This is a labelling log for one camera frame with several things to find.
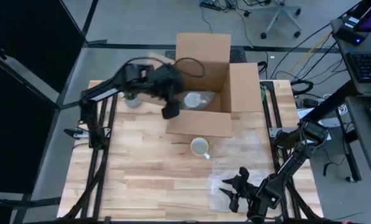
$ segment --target clear plastic bag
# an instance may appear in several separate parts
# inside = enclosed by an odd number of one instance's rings
[[[215,97],[212,91],[187,91],[181,100],[185,110],[203,110]]]

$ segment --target gray floor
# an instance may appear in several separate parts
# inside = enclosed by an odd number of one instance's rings
[[[79,27],[83,27],[92,0],[63,0],[68,10]],[[245,19],[247,24],[247,34],[255,45],[273,47],[294,47],[305,37],[313,33],[331,19],[339,16],[356,0],[292,0],[288,4],[300,4],[303,6],[302,14],[298,21],[304,27],[302,36],[299,39],[293,38],[296,29],[282,17],[275,24],[273,30],[268,34],[266,40],[259,38],[268,25],[272,15],[270,13],[254,13]],[[197,7],[198,0],[100,0],[95,16],[93,18],[88,40],[107,39],[108,43],[114,44],[175,44],[176,33],[178,32],[209,32],[207,24],[201,19],[201,10]],[[240,1],[240,7],[246,8]],[[227,14],[223,12],[204,9],[205,18],[212,24],[214,32],[229,33],[232,35],[232,45],[248,45],[245,38],[244,28],[240,16],[232,11]],[[322,31],[307,41],[304,47],[313,47],[319,40],[329,33],[329,29]],[[333,40],[328,41],[325,46],[331,45]],[[68,89],[66,103],[78,100],[80,91],[85,89],[90,80],[103,80],[110,78],[116,69],[127,59],[146,55],[147,50],[117,50],[117,49],[83,49],[78,62],[73,69],[73,78]],[[163,54],[163,50],[153,50],[158,54]],[[274,66],[283,57],[284,53],[268,52],[269,76]],[[279,66],[278,70],[288,71],[304,54],[291,53],[287,59]],[[249,62],[259,62],[265,60],[264,52],[247,52]],[[311,72],[308,77],[323,72],[328,66],[341,59],[338,54],[327,55],[322,62]],[[51,93],[50,88],[39,85],[39,81],[33,74],[21,70],[21,73],[33,80],[51,98],[57,97],[56,93]],[[320,82],[331,74],[313,79]],[[278,78],[290,78],[279,74]],[[311,93],[323,95],[333,93],[343,83],[349,79],[347,72],[337,74],[322,85],[316,86]],[[63,133],[65,128],[74,128],[79,119],[78,108],[62,111],[47,151],[46,160],[42,167],[42,172],[37,181],[33,199],[59,197],[62,193],[65,176],[70,160],[70,148],[73,139]],[[327,143],[332,161],[340,162],[343,158],[342,144],[340,143],[339,130],[333,130],[332,135],[335,140]],[[357,158],[363,181],[358,184],[350,184],[344,180],[350,175],[346,161],[339,167],[329,168],[327,177],[322,176],[322,168],[326,163],[324,153],[318,152],[311,159],[314,177],[321,200],[322,209],[326,218],[340,218],[356,212],[363,214],[348,218],[354,222],[371,223],[371,170],[362,153],[359,144],[353,144],[353,151]],[[26,222],[39,220],[51,220],[56,217],[57,206],[47,208],[30,209],[27,212]]]

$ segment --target ceramic mug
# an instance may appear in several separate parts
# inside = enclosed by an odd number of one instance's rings
[[[191,151],[198,156],[205,156],[206,159],[210,159],[208,154],[209,143],[204,138],[195,138],[191,142]]]

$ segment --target cardboard box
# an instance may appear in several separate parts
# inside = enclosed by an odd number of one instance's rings
[[[182,74],[185,91],[213,91],[217,95],[205,111],[180,110],[179,116],[168,121],[166,133],[231,137],[231,113],[263,111],[257,63],[229,63],[230,44],[231,36],[227,34],[177,35],[176,60],[191,57],[205,67],[202,78]],[[174,63],[162,55],[151,53],[149,56]],[[159,62],[149,63],[155,68],[161,66]],[[191,60],[183,60],[177,67],[193,75],[202,73],[200,65]],[[157,105],[165,104],[146,95],[140,97]]]

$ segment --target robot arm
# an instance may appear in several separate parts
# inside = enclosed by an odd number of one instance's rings
[[[141,57],[136,59],[156,58]],[[170,119],[179,115],[179,101],[174,98],[175,94],[184,90],[184,84],[180,71],[173,65],[165,64],[157,70],[149,65],[138,65],[127,61],[115,73],[114,77],[100,83],[93,88],[82,91],[80,105],[80,124],[86,124],[88,128],[89,147],[103,148],[106,136],[103,127],[98,125],[97,103],[119,92],[145,93],[153,97],[165,100],[166,105],[162,109],[164,119]]]
[[[239,198],[245,198],[248,201],[248,219],[255,224],[263,223],[268,208],[275,209],[284,197],[284,188],[288,180],[292,178],[306,159],[309,159],[314,151],[325,143],[327,136],[328,132],[325,127],[308,121],[300,122],[299,128],[291,133],[280,131],[275,139],[276,145],[287,149],[294,147],[294,151],[277,173],[270,174],[259,187],[247,182],[249,173],[244,167],[240,168],[240,175],[223,180],[224,183],[231,184],[237,191],[234,194],[231,191],[221,189],[230,197],[231,211],[237,212]]]

